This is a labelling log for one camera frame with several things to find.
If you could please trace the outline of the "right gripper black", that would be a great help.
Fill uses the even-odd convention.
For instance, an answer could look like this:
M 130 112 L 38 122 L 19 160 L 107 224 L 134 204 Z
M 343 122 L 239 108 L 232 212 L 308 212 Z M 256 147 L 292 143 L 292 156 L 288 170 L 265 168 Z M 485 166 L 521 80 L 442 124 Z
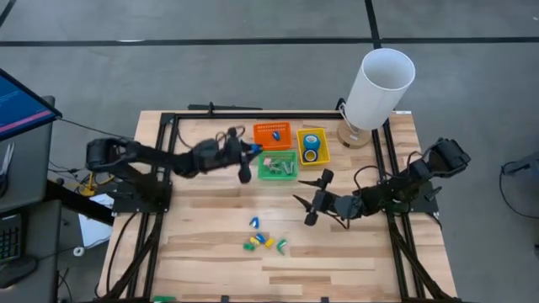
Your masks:
M 315 181 L 303 181 L 299 180 L 299 183 L 316 187 L 312 202 L 293 195 L 307 211 L 304 224 L 307 226 L 314 226 L 318 220 L 318 214 L 322 213 L 335 219 L 341 226 L 344 224 L 343 219 L 340 219 L 334 210 L 334 203 L 337 199 L 336 194 L 332 194 L 326 190 L 327 186 L 332 182 L 334 173 L 331 170 L 324 169 L 322 176 Z

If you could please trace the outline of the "white shade wooden base lamp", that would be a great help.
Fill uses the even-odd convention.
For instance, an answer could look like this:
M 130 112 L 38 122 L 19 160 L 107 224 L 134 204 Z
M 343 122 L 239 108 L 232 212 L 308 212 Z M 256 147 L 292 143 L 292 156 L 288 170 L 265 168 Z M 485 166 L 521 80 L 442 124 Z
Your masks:
M 415 76 L 414 63 L 399 50 L 380 48 L 367 53 L 349 96 L 337 105 L 344 119 L 337 130 L 339 142 L 350 149 L 369 143 L 371 132 L 387 121 Z

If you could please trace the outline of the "scissors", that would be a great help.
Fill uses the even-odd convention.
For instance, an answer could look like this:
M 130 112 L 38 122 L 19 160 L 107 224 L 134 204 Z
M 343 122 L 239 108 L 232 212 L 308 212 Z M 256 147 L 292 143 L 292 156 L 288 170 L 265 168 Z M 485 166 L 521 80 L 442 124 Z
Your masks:
M 9 165 L 13 157 L 15 143 L 9 143 L 3 158 L 2 166 L 0 167 L 0 176 L 8 173 Z

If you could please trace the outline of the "backlit keyboard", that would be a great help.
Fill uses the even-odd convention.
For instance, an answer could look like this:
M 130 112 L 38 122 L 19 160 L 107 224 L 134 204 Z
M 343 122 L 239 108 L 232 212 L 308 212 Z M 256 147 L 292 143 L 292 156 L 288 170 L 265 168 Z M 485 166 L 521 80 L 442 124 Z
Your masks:
M 21 214 L 0 218 L 0 264 L 21 256 L 22 234 Z

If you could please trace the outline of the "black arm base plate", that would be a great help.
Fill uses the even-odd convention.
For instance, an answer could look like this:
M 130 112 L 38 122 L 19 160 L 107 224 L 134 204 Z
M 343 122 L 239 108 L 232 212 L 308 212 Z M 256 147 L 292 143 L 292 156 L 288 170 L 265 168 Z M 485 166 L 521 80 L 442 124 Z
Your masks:
M 158 196 L 143 197 L 137 193 L 108 193 L 113 200 L 115 213 L 160 213 L 167 212 L 171 200 L 170 193 L 161 193 Z
M 409 212 L 434 214 L 439 211 L 436 202 L 436 195 L 442 190 L 442 187 L 433 187 L 431 182 L 427 182 L 419 187 L 418 193 L 409 203 L 393 200 L 390 203 L 382 205 L 382 210 L 389 210 L 393 213 L 403 214 Z

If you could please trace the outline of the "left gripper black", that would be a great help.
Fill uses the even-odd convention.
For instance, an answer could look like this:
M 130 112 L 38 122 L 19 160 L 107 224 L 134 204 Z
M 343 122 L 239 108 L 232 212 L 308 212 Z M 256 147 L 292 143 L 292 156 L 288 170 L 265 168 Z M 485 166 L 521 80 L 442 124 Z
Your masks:
M 195 176 L 198 173 L 238 165 L 240 183 L 248 183 L 252 177 L 249 163 L 261 153 L 251 152 L 252 144 L 255 143 L 243 141 L 236 128 L 229 128 L 223 136 L 216 139 L 202 141 L 191 150 L 193 156 L 191 174 Z

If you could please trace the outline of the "dark grey desk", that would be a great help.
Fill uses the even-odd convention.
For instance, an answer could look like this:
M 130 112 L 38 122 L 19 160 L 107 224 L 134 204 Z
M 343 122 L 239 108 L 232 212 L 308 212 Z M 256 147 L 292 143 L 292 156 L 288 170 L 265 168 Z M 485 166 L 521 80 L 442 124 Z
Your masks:
M 25 206 L 0 213 L 0 218 L 21 214 L 22 254 L 37 258 L 37 269 L 7 289 L 0 289 L 0 303 L 56 303 L 57 253 L 61 206 L 57 201 Z

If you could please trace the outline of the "black computer mouse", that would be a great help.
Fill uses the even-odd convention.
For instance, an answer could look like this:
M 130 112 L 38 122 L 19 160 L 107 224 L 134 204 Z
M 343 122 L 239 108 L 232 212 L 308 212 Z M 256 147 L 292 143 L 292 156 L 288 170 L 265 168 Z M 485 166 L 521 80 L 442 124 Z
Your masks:
M 23 256 L 0 264 L 0 289 L 7 289 L 26 278 L 37 269 L 37 265 L 37 258 L 32 256 Z

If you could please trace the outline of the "computer monitor blue screen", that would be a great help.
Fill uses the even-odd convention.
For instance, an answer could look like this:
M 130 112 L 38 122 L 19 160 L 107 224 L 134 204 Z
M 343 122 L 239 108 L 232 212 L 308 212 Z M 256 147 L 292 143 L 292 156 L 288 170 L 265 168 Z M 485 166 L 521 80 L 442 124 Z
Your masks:
M 0 141 L 59 120 L 62 113 L 0 68 Z

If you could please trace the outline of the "green plastic basket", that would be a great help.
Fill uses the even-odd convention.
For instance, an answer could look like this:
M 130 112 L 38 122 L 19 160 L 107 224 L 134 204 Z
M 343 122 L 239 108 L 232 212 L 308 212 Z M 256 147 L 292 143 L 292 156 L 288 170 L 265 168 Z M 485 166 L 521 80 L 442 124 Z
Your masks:
M 282 169 L 281 172 L 273 173 L 270 171 L 269 166 L 265 166 L 263 161 L 266 157 L 269 157 L 271 163 L 279 163 Z M 295 180 L 299 173 L 297 153 L 294 150 L 287 151 L 264 151 L 259 156 L 258 165 L 258 178 L 261 180 L 271 181 L 290 181 Z M 287 174 L 283 168 L 283 162 L 293 162 L 293 174 Z

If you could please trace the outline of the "black desk bar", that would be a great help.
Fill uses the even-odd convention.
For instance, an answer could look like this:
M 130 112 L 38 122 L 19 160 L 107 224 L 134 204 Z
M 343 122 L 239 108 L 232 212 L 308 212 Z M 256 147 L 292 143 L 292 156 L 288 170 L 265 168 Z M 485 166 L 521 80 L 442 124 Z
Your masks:
M 48 180 L 45 191 L 45 201 L 59 200 L 63 207 L 78 214 L 87 216 L 89 219 L 112 226 L 115 218 L 112 210 L 101 205 L 86 196 L 64 188 L 62 185 Z

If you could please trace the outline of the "yellow plastic basket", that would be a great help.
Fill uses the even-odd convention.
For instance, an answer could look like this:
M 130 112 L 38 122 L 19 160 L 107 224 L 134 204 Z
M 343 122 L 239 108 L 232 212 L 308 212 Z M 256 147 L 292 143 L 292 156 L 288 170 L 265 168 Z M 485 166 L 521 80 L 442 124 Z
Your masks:
M 318 160 L 316 162 L 304 162 L 302 159 L 302 154 L 306 150 L 303 145 L 303 137 L 307 134 L 314 134 L 318 136 L 321 141 L 321 146 L 318 149 Z M 323 165 L 330 161 L 328 140 L 324 128 L 298 129 L 296 131 L 296 138 L 298 151 L 300 152 L 300 162 L 303 166 Z

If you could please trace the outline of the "dark grey floor object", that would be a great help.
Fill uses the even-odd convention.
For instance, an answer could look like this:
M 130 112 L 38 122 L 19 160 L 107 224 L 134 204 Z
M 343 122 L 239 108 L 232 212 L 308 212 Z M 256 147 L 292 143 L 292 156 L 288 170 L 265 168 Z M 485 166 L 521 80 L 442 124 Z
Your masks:
M 533 175 L 539 177 L 539 151 L 535 151 L 519 160 L 507 162 L 501 168 L 503 175 L 514 175 L 524 170 L 530 170 Z

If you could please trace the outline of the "white box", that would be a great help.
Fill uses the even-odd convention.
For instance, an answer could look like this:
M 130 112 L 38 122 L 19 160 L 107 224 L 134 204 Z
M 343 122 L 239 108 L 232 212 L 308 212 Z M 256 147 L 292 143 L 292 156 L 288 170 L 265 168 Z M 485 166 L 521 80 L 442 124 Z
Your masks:
M 114 200 L 107 194 L 98 194 L 90 199 L 109 209 L 114 204 Z M 90 219 L 82 214 L 79 214 L 78 218 L 84 247 L 91 248 L 109 240 L 112 226 Z

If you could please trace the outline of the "orange plastic basket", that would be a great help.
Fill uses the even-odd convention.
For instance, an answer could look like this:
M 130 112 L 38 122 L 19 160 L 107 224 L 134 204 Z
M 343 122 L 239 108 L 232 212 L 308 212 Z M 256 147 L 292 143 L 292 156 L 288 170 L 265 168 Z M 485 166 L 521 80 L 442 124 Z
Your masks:
M 276 141 L 272 133 L 278 131 L 280 140 Z M 291 124 L 287 121 L 257 123 L 253 125 L 253 138 L 265 151 L 287 150 L 291 148 Z

